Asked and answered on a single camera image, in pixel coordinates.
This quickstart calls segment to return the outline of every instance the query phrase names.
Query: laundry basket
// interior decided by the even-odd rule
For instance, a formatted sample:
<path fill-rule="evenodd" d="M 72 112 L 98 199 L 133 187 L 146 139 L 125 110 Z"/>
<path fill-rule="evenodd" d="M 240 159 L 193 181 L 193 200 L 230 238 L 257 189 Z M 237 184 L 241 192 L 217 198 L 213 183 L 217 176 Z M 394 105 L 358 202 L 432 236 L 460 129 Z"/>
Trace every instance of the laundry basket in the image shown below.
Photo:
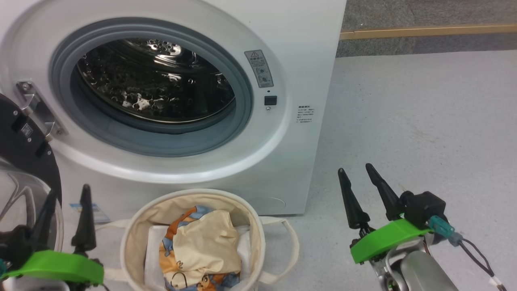
<path fill-rule="evenodd" d="M 235 227 L 250 226 L 250 269 L 247 280 L 233 286 L 231 291 L 257 290 L 258 282 L 272 284 L 286 276 L 294 267 L 299 255 L 299 241 L 288 220 L 278 217 L 258 216 L 244 199 L 237 195 L 214 189 L 190 189 L 162 196 L 144 206 L 130 221 L 124 222 L 126 232 L 120 245 L 122 272 L 106 270 L 105 278 L 127 281 L 136 291 L 150 291 L 144 285 L 144 260 L 147 250 L 147 236 L 153 225 L 168 225 L 196 205 L 226 210 Z M 282 224 L 291 240 L 291 259 L 281 274 L 262 270 L 266 251 L 263 225 Z"/>

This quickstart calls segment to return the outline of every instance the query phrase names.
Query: brown trim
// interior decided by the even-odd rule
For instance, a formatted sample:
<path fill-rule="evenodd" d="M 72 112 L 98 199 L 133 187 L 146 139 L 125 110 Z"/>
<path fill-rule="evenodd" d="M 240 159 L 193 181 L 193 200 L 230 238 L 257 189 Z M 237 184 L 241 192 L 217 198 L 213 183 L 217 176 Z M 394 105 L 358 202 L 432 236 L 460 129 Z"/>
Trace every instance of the brown trim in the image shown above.
<path fill-rule="evenodd" d="M 448 26 L 409 26 L 342 30 L 340 39 L 436 36 L 458 34 L 517 33 L 517 23 L 463 24 Z"/>

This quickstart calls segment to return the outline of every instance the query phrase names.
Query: front-load washing machine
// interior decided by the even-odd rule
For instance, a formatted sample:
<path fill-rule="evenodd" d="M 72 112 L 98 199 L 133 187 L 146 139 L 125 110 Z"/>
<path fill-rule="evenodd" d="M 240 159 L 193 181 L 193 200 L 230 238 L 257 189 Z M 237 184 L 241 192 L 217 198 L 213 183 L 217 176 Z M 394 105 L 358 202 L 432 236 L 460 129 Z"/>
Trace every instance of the front-load washing machine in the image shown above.
<path fill-rule="evenodd" d="M 0 88 L 52 140 L 64 205 L 88 183 L 112 220 L 192 187 L 304 212 L 345 0 L 1 6 Z"/>

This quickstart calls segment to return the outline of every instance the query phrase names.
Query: metal hinge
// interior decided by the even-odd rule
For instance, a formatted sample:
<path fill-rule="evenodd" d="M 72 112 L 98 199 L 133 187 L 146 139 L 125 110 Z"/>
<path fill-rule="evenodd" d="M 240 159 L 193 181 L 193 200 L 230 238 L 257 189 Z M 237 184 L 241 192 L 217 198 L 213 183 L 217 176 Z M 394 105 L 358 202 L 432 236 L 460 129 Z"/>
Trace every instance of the metal hinge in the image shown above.
<path fill-rule="evenodd" d="M 38 124 L 47 141 L 51 141 L 53 135 L 67 134 L 31 82 L 18 82 L 16 88 L 25 100 L 20 106 L 22 112 Z"/>

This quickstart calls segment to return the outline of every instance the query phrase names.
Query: green gripper part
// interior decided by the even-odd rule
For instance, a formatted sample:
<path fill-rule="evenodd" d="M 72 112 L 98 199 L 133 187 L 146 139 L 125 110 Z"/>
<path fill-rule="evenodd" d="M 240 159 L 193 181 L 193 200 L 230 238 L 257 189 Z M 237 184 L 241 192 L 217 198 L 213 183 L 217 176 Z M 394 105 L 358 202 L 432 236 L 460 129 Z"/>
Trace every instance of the green gripper part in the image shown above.
<path fill-rule="evenodd" d="M 85 256 L 47 250 L 35 252 L 23 267 L 5 273 L 2 279 L 20 275 L 73 283 L 102 285 L 104 281 L 104 268 Z"/>
<path fill-rule="evenodd" d="M 405 219 L 395 220 L 367 234 L 350 248 L 350 252 L 354 262 L 359 264 L 430 231 L 418 229 Z"/>

